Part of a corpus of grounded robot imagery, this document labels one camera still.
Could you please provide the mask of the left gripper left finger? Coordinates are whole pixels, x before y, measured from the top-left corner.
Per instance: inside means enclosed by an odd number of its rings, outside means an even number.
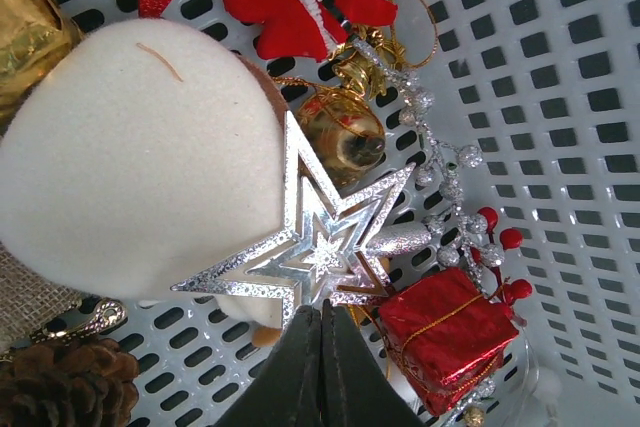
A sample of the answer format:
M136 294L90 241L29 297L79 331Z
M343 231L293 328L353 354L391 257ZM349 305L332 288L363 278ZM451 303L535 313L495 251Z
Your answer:
M258 376L216 422L229 427L319 426L321 316L299 308Z

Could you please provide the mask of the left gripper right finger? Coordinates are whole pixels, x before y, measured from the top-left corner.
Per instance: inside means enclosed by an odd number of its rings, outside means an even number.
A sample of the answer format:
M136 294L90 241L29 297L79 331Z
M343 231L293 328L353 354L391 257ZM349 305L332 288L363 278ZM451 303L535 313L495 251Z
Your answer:
M321 334L319 407L325 426L423 424L386 380L345 308L323 303Z

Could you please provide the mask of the silver star topper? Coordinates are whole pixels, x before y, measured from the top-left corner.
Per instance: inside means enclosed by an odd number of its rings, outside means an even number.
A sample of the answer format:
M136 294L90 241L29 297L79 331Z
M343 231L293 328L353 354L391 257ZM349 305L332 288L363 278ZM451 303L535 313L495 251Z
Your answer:
M282 328L301 306L378 305L395 289L369 245L414 169L409 163L342 196L294 114L286 112L281 228L171 289L276 299Z

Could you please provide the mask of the white plastic basket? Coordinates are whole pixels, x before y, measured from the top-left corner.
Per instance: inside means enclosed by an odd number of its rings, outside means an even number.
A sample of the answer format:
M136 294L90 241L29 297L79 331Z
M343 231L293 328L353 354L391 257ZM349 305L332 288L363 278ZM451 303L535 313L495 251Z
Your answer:
M397 7L391 25L354 25L348 40L318 62L261 59L262 27L236 20L223 0L172 0L160 18L141 18L138 0L55 0L83 33L80 43L134 19L192 27L265 71L295 119L318 87L344 88L364 100L384 128L385 152L360 180L334 186L348 196L414 164L382 229L403 246L407 229L416 227L427 242L384 268L395 289L389 298L338 306L421 426L460 426L467 409L483 411L489 426L637 425L639 0L389 1ZM475 285L499 304L518 336L503 365L440 416L425 408L388 354L378 309L441 271L467 275L436 259L456 223L448 220L440 237L427 229L425 218L445 201L435 187L415 184L426 155L416 132L399 121L404 101L354 49L353 38L391 67L415 72L433 93L428 122L438 139L480 149L483 163L461 171L465 209L492 207L497 234L515 228L524 237L507 253L503 274L528 281L533 292L513 313L495 297L488 269Z

